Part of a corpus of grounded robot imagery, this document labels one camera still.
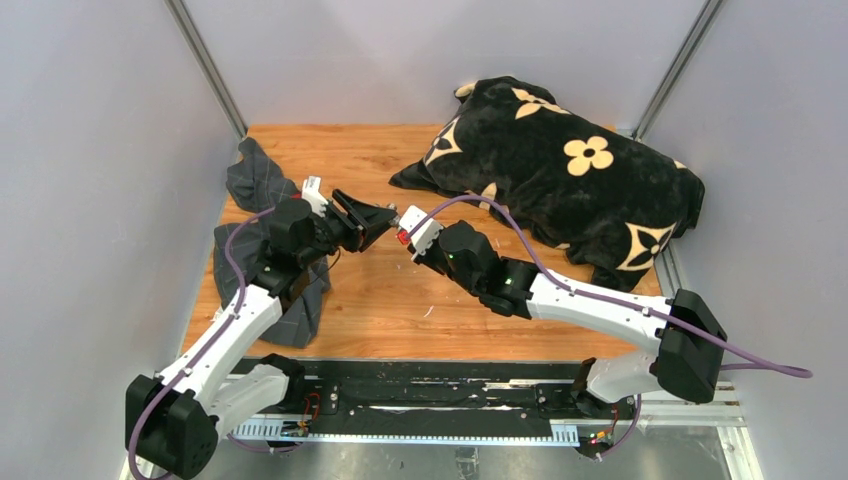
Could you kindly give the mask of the metal tee pipe fitting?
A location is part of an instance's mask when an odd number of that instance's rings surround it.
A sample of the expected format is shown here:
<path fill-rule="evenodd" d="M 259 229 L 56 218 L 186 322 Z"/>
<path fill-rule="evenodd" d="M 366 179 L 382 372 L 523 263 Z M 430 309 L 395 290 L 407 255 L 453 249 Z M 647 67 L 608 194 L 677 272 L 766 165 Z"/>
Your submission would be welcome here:
<path fill-rule="evenodd" d="M 378 213 L 378 221 L 387 225 L 389 228 L 397 228 L 399 224 L 398 207 L 394 203 L 388 203 L 380 208 Z"/>

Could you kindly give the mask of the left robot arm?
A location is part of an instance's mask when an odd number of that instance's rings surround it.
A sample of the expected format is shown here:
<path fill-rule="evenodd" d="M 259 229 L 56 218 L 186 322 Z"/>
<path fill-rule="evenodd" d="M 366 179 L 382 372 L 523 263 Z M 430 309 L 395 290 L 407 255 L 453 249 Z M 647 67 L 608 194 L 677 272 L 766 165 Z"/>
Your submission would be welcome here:
<path fill-rule="evenodd" d="M 270 236 L 247 267 L 233 257 L 239 224 L 224 245 L 237 290 L 223 315 L 170 365 L 140 374 L 125 394 L 127 463 L 144 478 L 145 460 L 164 478 L 196 477 L 218 444 L 261 410 L 298 411 L 306 400 L 304 367 L 271 354 L 246 375 L 227 377 L 249 347 L 297 302 L 313 280 L 318 260 L 339 250 L 363 252 L 397 220 L 393 207 L 380 207 L 334 190 L 330 199 L 302 191 L 253 215 Z"/>

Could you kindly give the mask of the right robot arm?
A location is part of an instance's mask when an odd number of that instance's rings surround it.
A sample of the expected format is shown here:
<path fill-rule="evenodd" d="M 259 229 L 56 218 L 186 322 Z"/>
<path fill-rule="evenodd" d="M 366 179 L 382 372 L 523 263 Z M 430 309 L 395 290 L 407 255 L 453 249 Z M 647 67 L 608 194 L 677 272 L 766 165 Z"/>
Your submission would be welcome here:
<path fill-rule="evenodd" d="M 460 221 L 434 220 L 402 231 L 416 263 L 446 276 L 492 312 L 556 320 L 635 346 L 611 359 L 580 365 L 571 400 L 595 417 L 625 397 L 663 390 L 695 404 L 714 399 L 727 335 L 700 295 L 630 295 L 573 281 L 532 262 L 499 255 L 488 238 Z"/>

